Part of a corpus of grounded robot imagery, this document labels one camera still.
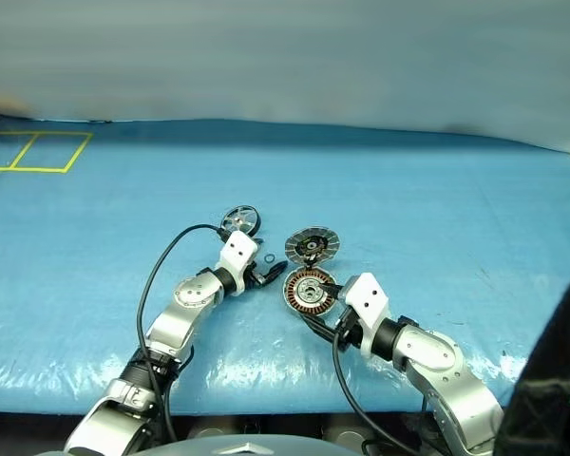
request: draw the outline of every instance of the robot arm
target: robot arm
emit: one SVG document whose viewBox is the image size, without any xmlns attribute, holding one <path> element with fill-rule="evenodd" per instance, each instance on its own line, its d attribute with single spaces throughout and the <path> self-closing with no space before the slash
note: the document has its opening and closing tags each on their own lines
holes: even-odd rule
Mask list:
<svg viewBox="0 0 570 456">
<path fill-rule="evenodd" d="M 145 335 L 149 363 L 138 348 L 123 373 L 109 383 L 104 397 L 74 429 L 66 452 L 75 456 L 122 456 L 149 445 L 154 438 L 159 398 L 148 366 L 162 397 L 167 385 L 179 375 L 183 355 L 190 352 L 200 321 L 226 295 L 240 295 L 250 285 L 270 283 L 285 269 L 286 262 L 281 262 L 266 276 L 254 272 L 257 250 L 251 237 L 234 231 L 221 249 L 214 270 L 205 269 L 178 285 L 171 304 Z"/>
<path fill-rule="evenodd" d="M 470 371 L 460 347 L 446 335 L 425 331 L 405 317 L 389 318 L 389 299 L 370 273 L 340 287 L 321 285 L 347 304 L 338 320 L 340 331 L 361 353 L 392 361 L 431 405 L 435 420 L 454 456 L 488 456 L 503 411 L 490 390 Z M 316 333 L 325 328 L 305 316 Z"/>
</svg>

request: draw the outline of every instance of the electric motor part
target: electric motor part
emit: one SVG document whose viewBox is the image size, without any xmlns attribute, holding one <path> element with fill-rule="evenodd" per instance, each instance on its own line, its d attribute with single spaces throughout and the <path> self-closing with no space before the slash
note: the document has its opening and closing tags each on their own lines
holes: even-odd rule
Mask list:
<svg viewBox="0 0 570 456">
<path fill-rule="evenodd" d="M 314 266 L 333 258 L 340 248 L 338 235 L 329 228 L 311 226 L 292 234 L 285 242 L 285 255 L 292 262 Z"/>
<path fill-rule="evenodd" d="M 325 314 L 333 307 L 335 299 L 321 290 L 319 285 L 323 283 L 335 283 L 335 280 L 320 268 L 298 268 L 285 279 L 283 285 L 285 302 L 297 312 Z"/>
<path fill-rule="evenodd" d="M 242 231 L 252 238 L 261 225 L 259 212 L 253 206 L 237 206 L 221 220 L 221 227 L 230 232 Z"/>
</svg>

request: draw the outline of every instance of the plastic sheet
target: plastic sheet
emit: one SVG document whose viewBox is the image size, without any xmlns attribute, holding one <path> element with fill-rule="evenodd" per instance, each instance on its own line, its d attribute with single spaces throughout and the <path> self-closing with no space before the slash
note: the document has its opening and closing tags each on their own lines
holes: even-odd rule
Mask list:
<svg viewBox="0 0 570 456">
<path fill-rule="evenodd" d="M 568 154 L 311 125 L 1 129 L 94 137 L 65 174 L 0 172 L 0 411 L 87 412 L 136 349 L 137 302 L 163 248 L 237 204 L 262 215 L 260 267 L 267 253 L 284 258 L 294 231 L 334 229 L 341 250 L 324 268 L 340 281 L 374 272 L 392 313 L 455 338 L 503 403 L 570 280 Z M 8 141 L 5 154 L 16 154 L 21 141 Z M 26 160 L 62 160 L 77 141 L 39 141 Z M 181 242 L 155 281 L 146 325 L 179 280 L 215 264 L 219 247 L 207 233 Z M 329 345 L 287 309 L 281 286 L 227 299 L 203 322 L 175 413 L 348 410 Z M 420 408 L 388 364 L 357 351 L 342 359 L 365 408 Z"/>
</svg>

